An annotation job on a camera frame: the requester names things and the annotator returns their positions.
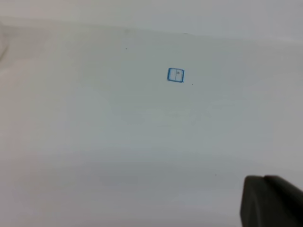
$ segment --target blue square drawing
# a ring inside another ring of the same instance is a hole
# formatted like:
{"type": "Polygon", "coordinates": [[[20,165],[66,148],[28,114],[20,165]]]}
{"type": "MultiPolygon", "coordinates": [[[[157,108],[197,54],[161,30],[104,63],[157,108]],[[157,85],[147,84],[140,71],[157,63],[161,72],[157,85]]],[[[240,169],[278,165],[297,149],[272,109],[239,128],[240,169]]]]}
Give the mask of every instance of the blue square drawing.
{"type": "Polygon", "coordinates": [[[169,68],[169,73],[167,75],[168,81],[183,83],[184,82],[184,70],[169,68]]]}

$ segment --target white wall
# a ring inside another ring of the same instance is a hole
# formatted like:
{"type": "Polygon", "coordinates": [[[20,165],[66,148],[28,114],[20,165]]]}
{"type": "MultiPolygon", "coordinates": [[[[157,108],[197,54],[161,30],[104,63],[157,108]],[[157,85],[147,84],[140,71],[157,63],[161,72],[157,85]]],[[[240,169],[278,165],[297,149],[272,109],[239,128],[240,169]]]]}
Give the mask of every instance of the white wall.
{"type": "Polygon", "coordinates": [[[302,40],[301,0],[0,0],[0,15],[156,31],[302,40]]]}
{"type": "Polygon", "coordinates": [[[233,227],[246,175],[303,186],[302,46],[1,20],[1,226],[233,227]]]}

